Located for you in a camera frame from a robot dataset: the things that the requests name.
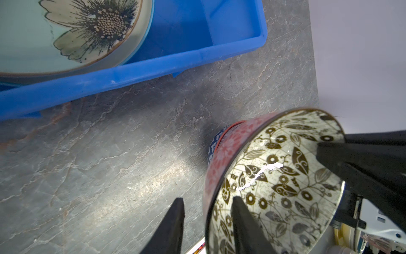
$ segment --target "gray marble countertop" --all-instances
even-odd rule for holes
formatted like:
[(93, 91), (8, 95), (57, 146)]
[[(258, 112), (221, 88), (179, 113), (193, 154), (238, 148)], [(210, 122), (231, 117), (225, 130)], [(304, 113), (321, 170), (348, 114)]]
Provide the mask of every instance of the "gray marble countertop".
[(139, 253), (183, 197), (204, 236), (207, 149), (224, 126), (318, 106), (306, 0), (264, 0), (257, 51), (0, 123), (0, 253)]

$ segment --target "blue plastic tray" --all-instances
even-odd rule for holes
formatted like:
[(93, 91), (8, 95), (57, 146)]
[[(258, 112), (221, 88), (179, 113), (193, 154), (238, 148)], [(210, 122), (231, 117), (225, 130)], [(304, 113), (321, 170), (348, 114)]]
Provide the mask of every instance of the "blue plastic tray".
[(224, 60), (261, 47), (267, 37), (261, 0), (155, 0), (138, 52), (121, 66), (22, 87), (0, 85), (0, 121), (107, 90)]

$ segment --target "white machine part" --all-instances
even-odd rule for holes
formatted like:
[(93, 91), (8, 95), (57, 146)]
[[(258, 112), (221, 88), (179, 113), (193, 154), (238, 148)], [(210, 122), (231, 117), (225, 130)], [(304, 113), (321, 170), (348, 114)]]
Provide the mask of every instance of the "white machine part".
[(367, 223), (365, 229), (360, 228), (365, 233), (384, 237), (400, 243), (401, 246), (406, 246), (406, 233), (367, 199), (362, 200), (359, 218)]

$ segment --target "black and white floral pattern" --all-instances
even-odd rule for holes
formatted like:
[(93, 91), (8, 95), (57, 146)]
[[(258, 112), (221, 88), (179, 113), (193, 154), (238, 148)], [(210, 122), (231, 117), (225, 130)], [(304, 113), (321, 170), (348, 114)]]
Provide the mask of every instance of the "black and white floral pattern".
[(98, 60), (131, 33), (142, 0), (41, 0), (45, 18), (70, 30), (54, 41), (61, 55), (79, 63)]

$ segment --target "patterned bowl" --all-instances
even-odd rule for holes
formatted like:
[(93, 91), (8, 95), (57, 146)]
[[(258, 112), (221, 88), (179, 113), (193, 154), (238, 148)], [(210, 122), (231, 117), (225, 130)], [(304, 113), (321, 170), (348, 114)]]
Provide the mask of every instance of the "patterned bowl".
[(148, 33), (154, 0), (8, 0), (2, 81), (27, 84), (125, 62)]
[(241, 124), (245, 123), (246, 121), (238, 121), (236, 123), (230, 124), (223, 129), (221, 129), (213, 138), (210, 146), (209, 146), (209, 152), (207, 153), (207, 163), (210, 165), (210, 162), (213, 159), (214, 153), (217, 151), (218, 147), (220, 144), (224, 143), (224, 140), (228, 136), (231, 135), (231, 133), (237, 129)]
[(319, 109), (294, 109), (241, 124), (218, 147), (206, 174), (207, 251), (235, 253), (231, 205), (240, 196), (277, 253), (308, 253), (329, 225), (343, 182), (316, 158), (319, 142), (344, 142)]

